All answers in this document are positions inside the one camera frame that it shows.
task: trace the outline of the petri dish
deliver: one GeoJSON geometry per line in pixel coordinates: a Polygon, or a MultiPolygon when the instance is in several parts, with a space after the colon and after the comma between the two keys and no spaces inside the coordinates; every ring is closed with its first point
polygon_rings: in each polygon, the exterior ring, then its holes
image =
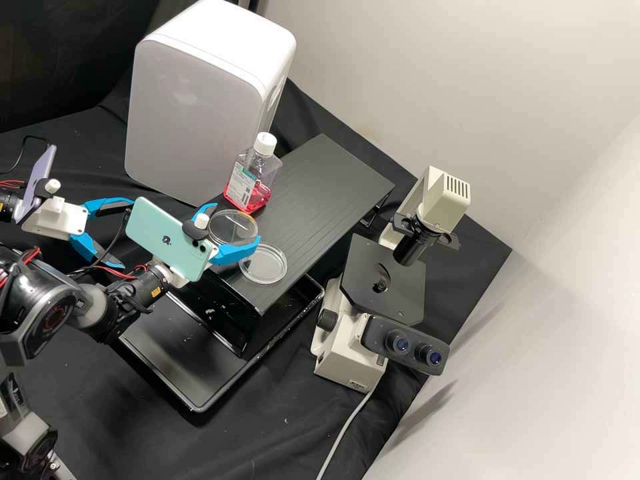
{"type": "Polygon", "coordinates": [[[285,254],[270,243],[260,243],[254,254],[240,260],[239,264],[246,278],[261,285],[276,283],[287,273],[285,254]]]}
{"type": "Polygon", "coordinates": [[[253,217],[240,210],[214,213],[207,228],[210,240],[218,245],[246,245],[258,236],[258,225],[253,217]]]}

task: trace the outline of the white appliance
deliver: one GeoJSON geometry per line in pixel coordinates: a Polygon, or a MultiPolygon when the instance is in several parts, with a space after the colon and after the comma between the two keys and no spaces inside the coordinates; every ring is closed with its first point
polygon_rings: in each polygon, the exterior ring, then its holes
{"type": "Polygon", "coordinates": [[[284,28],[200,0],[135,49],[129,176],[191,205],[218,195],[236,155],[268,131],[295,51],[284,28]]]}

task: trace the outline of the red liquid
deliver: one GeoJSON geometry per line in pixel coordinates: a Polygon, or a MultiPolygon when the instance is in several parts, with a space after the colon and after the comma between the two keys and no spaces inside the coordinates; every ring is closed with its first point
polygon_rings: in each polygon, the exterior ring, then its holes
{"type": "Polygon", "coordinates": [[[242,210],[245,213],[253,213],[259,208],[264,207],[265,204],[271,198],[271,189],[268,187],[265,187],[261,182],[257,181],[255,183],[253,191],[251,192],[249,203],[247,204],[246,208],[244,208],[241,205],[238,205],[236,202],[234,202],[231,198],[227,196],[228,186],[229,186],[229,183],[227,182],[225,186],[225,192],[224,192],[225,198],[228,200],[228,202],[234,204],[238,209],[242,210]]]}

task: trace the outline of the mint green smartphone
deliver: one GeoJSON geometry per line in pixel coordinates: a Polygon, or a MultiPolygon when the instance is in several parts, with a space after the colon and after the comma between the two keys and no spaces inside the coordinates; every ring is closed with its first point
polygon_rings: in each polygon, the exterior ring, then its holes
{"type": "Polygon", "coordinates": [[[194,243],[182,231],[180,220],[144,197],[135,200],[125,232],[131,240],[190,281],[200,280],[209,265],[213,244],[206,239],[194,243]]]}

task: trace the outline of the black cloth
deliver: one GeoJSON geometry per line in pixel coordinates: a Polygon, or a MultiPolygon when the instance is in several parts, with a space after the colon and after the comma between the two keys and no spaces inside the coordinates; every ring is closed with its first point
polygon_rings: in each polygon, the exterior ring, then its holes
{"type": "MultiPolygon", "coordinates": [[[[123,169],[125,125],[101,108],[0,135],[0,165],[11,162],[26,133],[58,145],[52,176],[60,194],[80,203],[104,196],[144,195],[172,214],[191,208],[130,180],[123,169]]],[[[396,199],[414,178],[288,83],[274,124],[286,148],[324,132],[390,178],[396,199]]],[[[26,178],[40,145],[29,146],[12,177],[26,178]]],[[[102,245],[120,218],[89,225],[102,245]]],[[[370,237],[384,225],[355,230],[370,237]]],[[[468,217],[458,232],[460,255],[429,252],[427,317],[423,327],[450,341],[477,298],[509,254],[509,248],[468,217]]],[[[44,260],[69,271],[83,264],[68,244],[2,226],[4,243],[38,244],[44,260]]],[[[342,239],[311,270],[320,282],[340,272],[349,238],[342,239]]],[[[128,265],[148,257],[124,239],[114,249],[128,265]]],[[[59,429],[57,452],[79,479],[312,479],[343,422],[362,395],[315,376],[309,352],[312,312],[270,351],[207,414],[194,417],[134,360],[70,328],[19,371],[27,398],[42,418],[59,429]]],[[[390,363],[370,402],[360,412],[327,471],[328,479],[360,478],[393,432],[425,377],[390,363]]]]}
{"type": "Polygon", "coordinates": [[[0,8],[0,131],[94,106],[131,64],[158,0],[18,0],[0,8]]]}

